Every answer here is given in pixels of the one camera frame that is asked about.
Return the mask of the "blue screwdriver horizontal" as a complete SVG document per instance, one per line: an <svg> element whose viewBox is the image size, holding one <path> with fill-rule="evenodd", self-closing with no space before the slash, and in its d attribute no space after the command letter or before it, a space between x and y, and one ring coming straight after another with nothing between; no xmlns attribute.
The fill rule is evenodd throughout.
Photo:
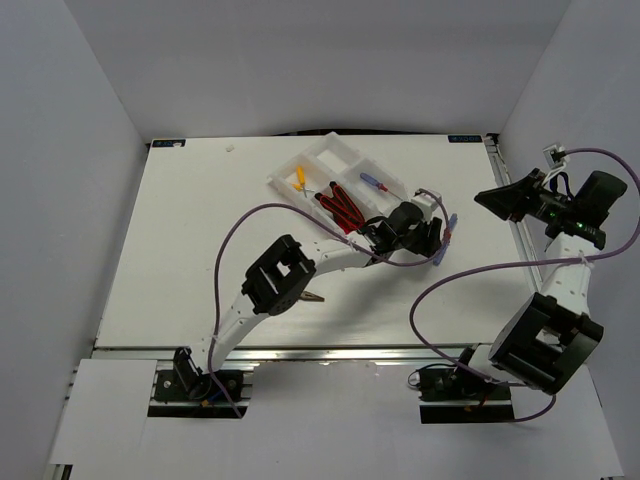
<svg viewBox="0 0 640 480"><path fill-rule="evenodd" d="M379 191L385 192L387 194L392 195L393 197L395 197L396 199L399 199L400 201L402 201L402 198L399 195L396 195L394 192L392 192L383 182L377 180L376 178L374 178L373 176L367 174L367 173L360 173L359 177L362 181L364 181L365 183L367 183L368 185L376 188Z"/></svg>

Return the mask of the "yellow screwdriver short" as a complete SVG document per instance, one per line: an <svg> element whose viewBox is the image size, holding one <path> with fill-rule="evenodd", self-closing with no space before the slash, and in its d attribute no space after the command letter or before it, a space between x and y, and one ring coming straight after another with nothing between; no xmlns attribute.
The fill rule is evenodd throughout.
<svg viewBox="0 0 640 480"><path fill-rule="evenodd" d="M309 187L303 186L303 185L301 185L301 184L293 183L293 184L291 184L291 186L292 186L296 191L299 191L299 192L303 192L303 193L304 193L304 192L307 192L307 193L316 193L316 190L312 190L312 189L310 189Z"/></svg>

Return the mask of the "yellow screwdriver long shaft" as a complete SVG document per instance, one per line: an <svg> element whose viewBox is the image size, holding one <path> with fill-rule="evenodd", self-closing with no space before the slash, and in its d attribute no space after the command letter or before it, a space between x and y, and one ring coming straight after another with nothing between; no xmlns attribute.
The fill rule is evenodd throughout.
<svg viewBox="0 0 640 480"><path fill-rule="evenodd" d="M304 170L303 170L303 168L301 166L298 166L296 168L296 174L297 174L298 184L306 186L306 177L305 177ZM308 197L308 193L307 192L304 192L303 195L304 195L305 198Z"/></svg>

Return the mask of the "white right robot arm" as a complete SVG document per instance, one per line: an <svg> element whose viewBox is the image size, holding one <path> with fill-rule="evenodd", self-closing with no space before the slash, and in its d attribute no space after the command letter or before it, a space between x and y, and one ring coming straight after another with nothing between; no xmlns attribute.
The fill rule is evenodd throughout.
<svg viewBox="0 0 640 480"><path fill-rule="evenodd" d="M502 220L531 216L545 224L553 259L540 290L503 328L488 360L527 386L558 393L598 346L602 325L587 302L591 266L587 257L605 247L601 226L611 206L626 192L617 177L594 171L575 195L558 192L534 169L511 185L478 193L475 200Z"/></svg>

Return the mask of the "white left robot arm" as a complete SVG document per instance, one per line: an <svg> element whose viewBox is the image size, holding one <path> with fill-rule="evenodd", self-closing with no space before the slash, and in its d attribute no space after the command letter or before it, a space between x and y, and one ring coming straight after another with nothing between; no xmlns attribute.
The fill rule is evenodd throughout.
<svg viewBox="0 0 640 480"><path fill-rule="evenodd" d="M227 310L221 308L220 280L213 280L214 323L209 336L181 347L173 358L177 387L190 400L230 393L220 369L228 355L262 321L279 316L302 299L312 279L338 270L392 262L406 250L427 263L440 253L448 232L430 207L403 201L389 216L367 218L348 199L317 195L342 233L302 244L292 235L276 239L246 270L240 291Z"/></svg>

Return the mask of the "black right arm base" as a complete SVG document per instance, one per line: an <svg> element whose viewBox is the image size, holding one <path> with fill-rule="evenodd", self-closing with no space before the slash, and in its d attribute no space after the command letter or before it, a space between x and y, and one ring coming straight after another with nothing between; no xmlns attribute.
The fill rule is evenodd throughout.
<svg viewBox="0 0 640 480"><path fill-rule="evenodd" d="M430 364L411 372L407 384L419 393L423 425L490 424L515 419L508 387L487 383L465 370Z"/></svg>

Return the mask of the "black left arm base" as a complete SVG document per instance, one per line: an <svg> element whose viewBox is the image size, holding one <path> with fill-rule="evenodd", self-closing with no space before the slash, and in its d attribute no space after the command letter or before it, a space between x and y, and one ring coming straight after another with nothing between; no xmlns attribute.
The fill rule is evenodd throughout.
<svg viewBox="0 0 640 480"><path fill-rule="evenodd" d="M187 386L173 366L156 368L147 416L151 418L240 419L248 410L252 373L222 370L192 375Z"/></svg>

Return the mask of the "white compartment organizer tray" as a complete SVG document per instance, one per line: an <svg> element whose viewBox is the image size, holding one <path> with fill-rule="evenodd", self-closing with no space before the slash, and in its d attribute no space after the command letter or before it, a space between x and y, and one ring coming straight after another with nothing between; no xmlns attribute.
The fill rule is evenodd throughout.
<svg viewBox="0 0 640 480"><path fill-rule="evenodd" d="M409 196L405 185L372 157L331 132L276 168L269 185L292 205L332 231L346 235L354 221L343 221L330 207L360 212L365 222L387 217Z"/></svg>

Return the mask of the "blue label right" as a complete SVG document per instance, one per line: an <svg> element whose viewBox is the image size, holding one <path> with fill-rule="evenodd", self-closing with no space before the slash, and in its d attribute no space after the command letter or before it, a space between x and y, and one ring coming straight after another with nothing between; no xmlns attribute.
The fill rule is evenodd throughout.
<svg viewBox="0 0 640 480"><path fill-rule="evenodd" d="M483 143L483 137L481 135L465 135L454 134L448 135L447 139L450 143Z"/></svg>

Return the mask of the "blue label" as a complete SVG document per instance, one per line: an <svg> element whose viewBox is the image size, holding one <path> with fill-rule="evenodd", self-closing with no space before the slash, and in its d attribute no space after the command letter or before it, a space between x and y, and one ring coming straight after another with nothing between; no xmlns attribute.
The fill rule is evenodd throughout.
<svg viewBox="0 0 640 480"><path fill-rule="evenodd" d="M448 135L447 139L450 143L483 143L483 137L481 135L465 135L454 134Z"/></svg>
<svg viewBox="0 0 640 480"><path fill-rule="evenodd" d="M154 139L152 148L182 148L186 145L185 139Z"/></svg>

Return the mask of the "yellow pliers lower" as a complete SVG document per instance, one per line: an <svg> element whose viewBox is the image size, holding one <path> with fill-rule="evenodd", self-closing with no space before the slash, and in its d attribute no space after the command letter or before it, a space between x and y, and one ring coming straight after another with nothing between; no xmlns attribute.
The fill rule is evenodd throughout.
<svg viewBox="0 0 640 480"><path fill-rule="evenodd" d="M299 297L299 300L306 302L324 302L325 298L309 291L303 291Z"/></svg>

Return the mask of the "blue label left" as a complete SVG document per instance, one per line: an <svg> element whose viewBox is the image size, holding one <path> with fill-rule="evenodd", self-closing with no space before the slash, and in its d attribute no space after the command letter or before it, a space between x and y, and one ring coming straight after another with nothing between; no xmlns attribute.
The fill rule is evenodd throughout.
<svg viewBox="0 0 640 480"><path fill-rule="evenodd" d="M182 148L186 145L185 139L154 139L152 148Z"/></svg>

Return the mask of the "aluminium rail front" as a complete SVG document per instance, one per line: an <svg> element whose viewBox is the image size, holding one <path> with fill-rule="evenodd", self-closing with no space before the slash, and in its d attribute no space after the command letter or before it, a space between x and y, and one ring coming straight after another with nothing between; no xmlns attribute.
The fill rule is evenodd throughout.
<svg viewBox="0 0 640 480"><path fill-rule="evenodd" d="M169 362L175 348L131 349L95 348L92 359L100 360L156 360ZM254 365L265 362L319 362L372 361L382 364L440 363L445 362L434 351L420 346L404 348L240 348L229 354L225 368Z"/></svg>

